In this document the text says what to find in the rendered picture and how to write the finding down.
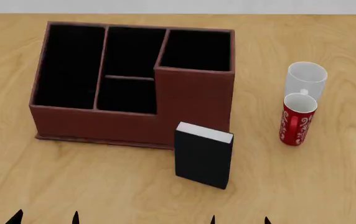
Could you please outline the white plain mug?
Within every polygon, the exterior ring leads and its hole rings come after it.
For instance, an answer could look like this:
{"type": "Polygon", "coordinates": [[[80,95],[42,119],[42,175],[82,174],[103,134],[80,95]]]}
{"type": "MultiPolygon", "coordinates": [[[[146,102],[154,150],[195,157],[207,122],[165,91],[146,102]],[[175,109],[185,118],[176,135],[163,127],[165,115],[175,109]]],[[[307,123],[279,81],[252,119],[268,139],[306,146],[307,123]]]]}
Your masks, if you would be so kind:
{"type": "Polygon", "coordinates": [[[312,62],[295,62],[288,67],[284,96],[302,93],[319,101],[327,80],[327,71],[312,62]]]}

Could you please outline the black hardcover book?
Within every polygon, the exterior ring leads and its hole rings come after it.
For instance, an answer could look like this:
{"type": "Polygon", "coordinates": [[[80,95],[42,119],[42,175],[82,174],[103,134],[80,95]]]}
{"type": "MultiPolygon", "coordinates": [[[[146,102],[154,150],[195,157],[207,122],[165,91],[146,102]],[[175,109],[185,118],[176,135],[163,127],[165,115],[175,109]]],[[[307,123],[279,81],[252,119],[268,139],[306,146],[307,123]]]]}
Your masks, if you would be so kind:
{"type": "Polygon", "coordinates": [[[232,133],[181,121],[174,131],[176,176],[225,190],[233,142],[232,133]]]}

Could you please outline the red patterned mug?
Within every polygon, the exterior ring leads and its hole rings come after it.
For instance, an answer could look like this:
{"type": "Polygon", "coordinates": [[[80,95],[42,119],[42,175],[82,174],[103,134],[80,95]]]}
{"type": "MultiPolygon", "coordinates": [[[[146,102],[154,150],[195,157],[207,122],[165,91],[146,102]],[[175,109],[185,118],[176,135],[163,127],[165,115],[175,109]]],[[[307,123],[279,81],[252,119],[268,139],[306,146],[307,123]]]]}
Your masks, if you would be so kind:
{"type": "Polygon", "coordinates": [[[305,140],[317,101],[302,93],[291,93],[283,101],[279,139],[290,146],[299,146],[305,140]]]}

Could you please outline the brown leather desk caddy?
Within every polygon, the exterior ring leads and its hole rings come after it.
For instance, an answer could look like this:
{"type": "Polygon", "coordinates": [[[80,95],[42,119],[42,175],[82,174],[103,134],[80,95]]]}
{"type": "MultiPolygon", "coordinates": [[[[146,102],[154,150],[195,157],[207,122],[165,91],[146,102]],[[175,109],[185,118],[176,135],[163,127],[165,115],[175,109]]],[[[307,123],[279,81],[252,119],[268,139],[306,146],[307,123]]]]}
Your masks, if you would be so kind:
{"type": "Polygon", "coordinates": [[[48,22],[29,108],[38,139],[172,149],[228,132],[234,81],[233,30],[48,22]]]}

